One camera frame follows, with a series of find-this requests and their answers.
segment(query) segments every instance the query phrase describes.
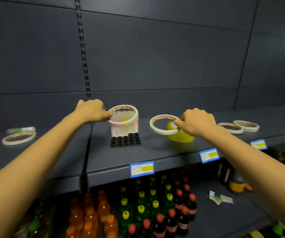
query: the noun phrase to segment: price tag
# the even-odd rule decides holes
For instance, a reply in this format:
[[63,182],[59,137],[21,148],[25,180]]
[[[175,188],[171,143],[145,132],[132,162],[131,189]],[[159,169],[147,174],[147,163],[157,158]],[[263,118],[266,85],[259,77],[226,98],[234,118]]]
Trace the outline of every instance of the price tag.
[[135,178],[154,174],[154,164],[153,161],[130,164],[130,177]]
[[267,145],[264,139],[251,141],[250,145],[259,150],[267,149]]
[[202,164],[204,164],[210,161],[218,160],[220,157],[219,157],[219,154],[217,153],[217,149],[212,148],[212,149],[201,151],[200,158],[201,158]]

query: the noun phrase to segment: white tape roll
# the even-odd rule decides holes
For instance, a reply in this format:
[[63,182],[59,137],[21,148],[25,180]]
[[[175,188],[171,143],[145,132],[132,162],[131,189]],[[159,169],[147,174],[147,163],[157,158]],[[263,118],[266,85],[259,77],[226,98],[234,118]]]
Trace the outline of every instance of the white tape roll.
[[222,126],[231,134],[241,134],[244,131],[243,127],[233,123],[218,123],[217,125]]
[[35,136],[36,132],[21,132],[3,138],[2,143],[5,145],[22,144],[34,139]]
[[234,120],[233,123],[239,125],[240,127],[243,127],[244,131],[249,131],[249,132],[257,132],[260,128],[260,126],[256,123],[243,121],[243,120]]
[[175,129],[172,129],[172,130],[164,130],[164,129],[159,129],[159,128],[156,128],[154,126],[154,122],[158,119],[172,119],[172,120],[176,120],[176,119],[179,119],[178,117],[176,116],[173,116],[173,115],[168,115],[168,114],[162,114],[162,115],[157,115],[155,117],[153,117],[150,122],[149,122],[149,125],[150,125],[150,128],[157,134],[160,134],[160,135],[173,135],[173,134],[176,134],[177,132],[180,131],[180,129],[176,126],[176,125],[172,125],[171,127],[172,128],[175,128]]
[[131,105],[127,105],[127,104],[123,104],[123,105],[117,105],[113,108],[111,108],[109,111],[116,111],[116,110],[119,110],[119,109],[124,109],[124,108],[127,108],[127,109],[130,109],[130,110],[133,110],[135,112],[134,116],[129,119],[129,120],[126,120],[126,121],[123,121],[123,122],[115,122],[115,121],[112,121],[110,119],[108,119],[107,121],[112,124],[112,125],[115,125],[115,126],[125,126],[125,125],[128,125],[128,124],[131,124],[133,123],[137,117],[138,117],[138,110],[137,108],[135,108],[134,106],[131,106]]

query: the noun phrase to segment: tape display stand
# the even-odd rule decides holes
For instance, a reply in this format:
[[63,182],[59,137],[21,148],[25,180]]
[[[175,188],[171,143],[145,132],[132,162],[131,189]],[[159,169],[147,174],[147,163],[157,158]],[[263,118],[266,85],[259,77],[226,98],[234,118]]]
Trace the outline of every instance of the tape display stand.
[[22,144],[34,139],[35,137],[36,132],[21,132],[3,138],[2,143],[5,145]]
[[244,131],[243,127],[233,123],[218,123],[217,125],[227,129],[231,134],[241,134]]
[[138,134],[138,110],[132,105],[117,105],[109,111],[115,112],[121,109],[129,109],[134,112],[134,115],[127,120],[121,117],[111,117],[108,119],[111,130],[110,147],[125,147],[133,145],[141,145]]
[[162,114],[162,115],[157,115],[153,117],[150,120],[149,125],[150,125],[151,130],[154,131],[155,133],[160,134],[160,135],[173,135],[180,131],[180,128],[178,128],[175,124],[171,125],[171,127],[174,128],[171,130],[164,130],[164,129],[156,128],[154,126],[154,122],[157,121],[158,119],[172,119],[174,121],[179,118],[173,115],[168,115],[168,114]]
[[256,123],[243,121],[243,120],[234,120],[233,123],[241,126],[244,129],[244,131],[248,132],[257,132],[260,128],[260,126]]

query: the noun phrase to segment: bottle label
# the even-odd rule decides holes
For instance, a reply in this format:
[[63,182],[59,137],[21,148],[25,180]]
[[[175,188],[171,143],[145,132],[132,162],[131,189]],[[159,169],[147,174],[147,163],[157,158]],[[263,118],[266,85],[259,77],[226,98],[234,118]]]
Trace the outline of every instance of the bottle label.
[[100,220],[101,222],[105,222],[107,220],[108,216],[100,216]]
[[189,214],[190,215],[196,215],[197,214],[197,210],[195,209],[195,210],[189,210]]
[[177,231],[177,227],[178,226],[175,226],[175,227],[166,226],[166,229],[167,229],[167,231],[174,233]]
[[186,230],[188,228],[188,224],[182,224],[181,222],[178,222],[178,226],[184,230]]
[[176,204],[176,209],[181,210],[181,209],[182,209],[182,206],[183,206],[183,205],[177,205],[177,204]]
[[166,231],[162,232],[162,233],[157,233],[154,231],[154,236],[157,238],[164,238]]

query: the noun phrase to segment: blue price tag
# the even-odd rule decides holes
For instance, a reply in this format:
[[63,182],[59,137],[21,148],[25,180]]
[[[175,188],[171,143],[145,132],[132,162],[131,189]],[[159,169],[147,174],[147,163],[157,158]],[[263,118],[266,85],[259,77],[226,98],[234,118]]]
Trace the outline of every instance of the blue price tag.
[[130,164],[130,177],[135,178],[154,174],[154,164],[153,161]]
[[218,160],[220,157],[217,152],[217,149],[211,148],[211,149],[201,151],[200,158],[201,158],[202,164],[204,164],[210,161]]
[[259,150],[268,149],[264,139],[251,141],[250,145],[256,149],[259,149]]

